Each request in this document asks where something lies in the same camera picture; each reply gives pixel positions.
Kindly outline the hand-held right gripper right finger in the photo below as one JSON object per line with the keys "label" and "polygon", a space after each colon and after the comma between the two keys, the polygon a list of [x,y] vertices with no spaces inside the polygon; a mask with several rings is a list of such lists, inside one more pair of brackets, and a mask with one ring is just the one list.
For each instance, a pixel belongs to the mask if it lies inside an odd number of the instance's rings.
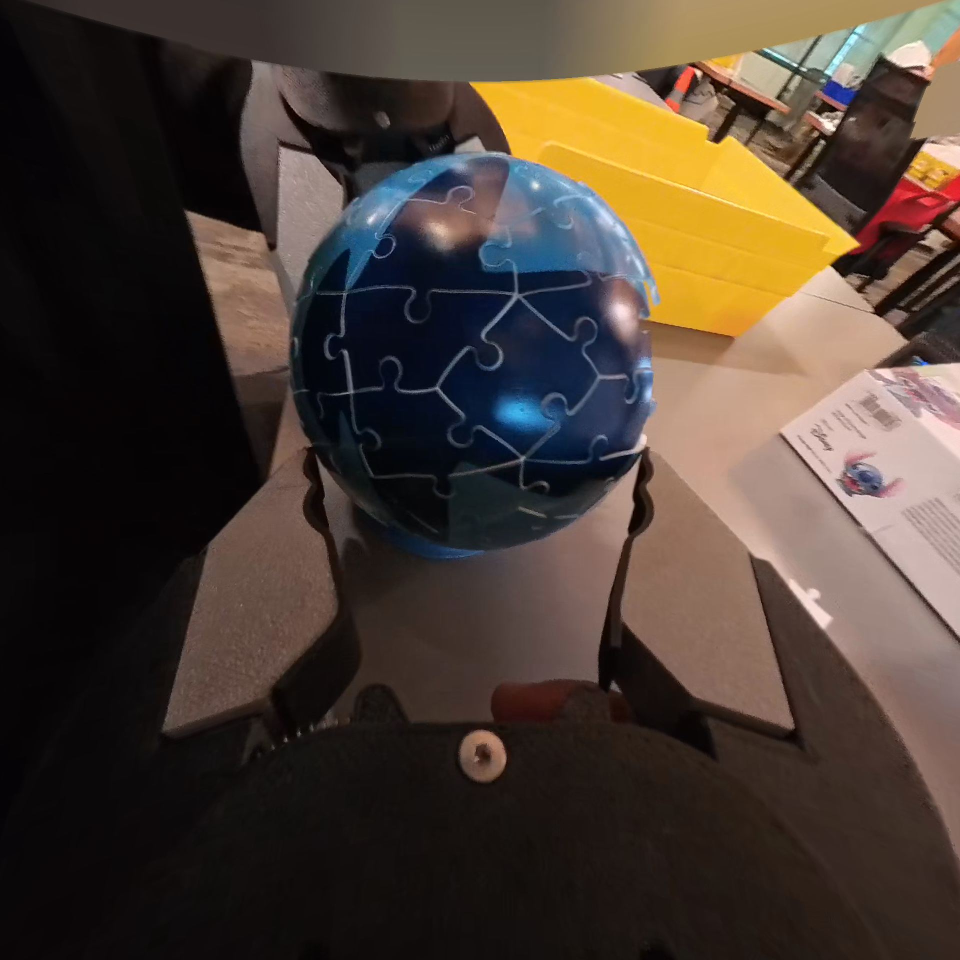
{"label": "hand-held right gripper right finger", "polygon": [[761,736],[796,722],[754,557],[665,459],[638,461],[606,608],[598,680],[667,736],[718,721]]}

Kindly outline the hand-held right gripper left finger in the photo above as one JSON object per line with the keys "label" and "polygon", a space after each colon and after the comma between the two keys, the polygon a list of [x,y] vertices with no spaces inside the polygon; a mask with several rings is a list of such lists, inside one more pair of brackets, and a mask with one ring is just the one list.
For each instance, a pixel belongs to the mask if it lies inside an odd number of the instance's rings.
{"label": "hand-held right gripper left finger", "polygon": [[319,464],[300,450],[204,552],[162,733],[257,719],[294,738],[322,724],[361,663]]}

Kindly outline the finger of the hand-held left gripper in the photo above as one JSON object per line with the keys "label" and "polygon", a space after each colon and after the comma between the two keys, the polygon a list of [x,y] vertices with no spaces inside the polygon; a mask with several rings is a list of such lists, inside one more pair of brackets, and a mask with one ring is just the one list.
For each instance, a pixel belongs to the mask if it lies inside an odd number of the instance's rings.
{"label": "finger of the hand-held left gripper", "polygon": [[315,155],[279,146],[275,271],[281,294],[299,293],[308,262],[343,205],[340,182]]}

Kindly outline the blue puzzle ball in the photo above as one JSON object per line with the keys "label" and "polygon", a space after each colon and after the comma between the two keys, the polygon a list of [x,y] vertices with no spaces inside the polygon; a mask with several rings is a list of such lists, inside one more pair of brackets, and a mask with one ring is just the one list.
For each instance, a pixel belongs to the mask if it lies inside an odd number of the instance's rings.
{"label": "blue puzzle ball", "polygon": [[657,302],[638,243],[589,186],[501,152],[422,160],[354,198],[308,262],[296,414],[400,548],[524,546],[640,461]]}

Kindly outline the white blue puzzle box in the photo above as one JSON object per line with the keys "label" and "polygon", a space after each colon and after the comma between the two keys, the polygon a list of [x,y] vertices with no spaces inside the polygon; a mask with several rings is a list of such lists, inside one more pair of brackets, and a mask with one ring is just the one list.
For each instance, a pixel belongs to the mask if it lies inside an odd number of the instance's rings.
{"label": "white blue puzzle box", "polygon": [[779,436],[958,635],[959,365],[865,369]]}

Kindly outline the person's right hand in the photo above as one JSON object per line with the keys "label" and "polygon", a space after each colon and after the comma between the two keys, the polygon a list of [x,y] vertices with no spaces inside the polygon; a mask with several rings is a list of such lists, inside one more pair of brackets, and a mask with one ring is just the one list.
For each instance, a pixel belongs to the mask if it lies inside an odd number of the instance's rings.
{"label": "person's right hand", "polygon": [[490,714],[497,723],[549,723],[561,720],[632,723],[624,697],[577,679],[537,682],[505,681],[490,696]]}

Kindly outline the yellow plastic bin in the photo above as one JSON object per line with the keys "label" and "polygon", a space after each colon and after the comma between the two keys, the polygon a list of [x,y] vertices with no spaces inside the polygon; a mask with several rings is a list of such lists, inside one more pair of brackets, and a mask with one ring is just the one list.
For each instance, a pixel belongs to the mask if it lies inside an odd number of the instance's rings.
{"label": "yellow plastic bin", "polygon": [[651,269],[655,323],[738,337],[857,241],[734,138],[596,78],[476,82],[516,157],[583,183]]}

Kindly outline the red chair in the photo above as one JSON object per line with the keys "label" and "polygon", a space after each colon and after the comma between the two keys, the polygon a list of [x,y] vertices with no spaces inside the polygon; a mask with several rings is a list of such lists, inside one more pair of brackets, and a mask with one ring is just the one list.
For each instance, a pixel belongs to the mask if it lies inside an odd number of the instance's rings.
{"label": "red chair", "polygon": [[958,176],[938,189],[903,177],[855,234],[858,247],[850,273],[867,283],[886,279],[895,264],[921,243],[934,222],[956,209],[958,200]]}

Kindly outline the black chair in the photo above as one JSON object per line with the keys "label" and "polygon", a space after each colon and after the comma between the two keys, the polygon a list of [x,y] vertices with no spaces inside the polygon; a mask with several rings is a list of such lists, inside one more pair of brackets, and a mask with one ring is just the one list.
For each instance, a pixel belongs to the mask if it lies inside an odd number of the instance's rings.
{"label": "black chair", "polygon": [[916,115],[930,79],[887,56],[870,68],[828,143],[823,182],[867,214],[892,192],[915,145]]}

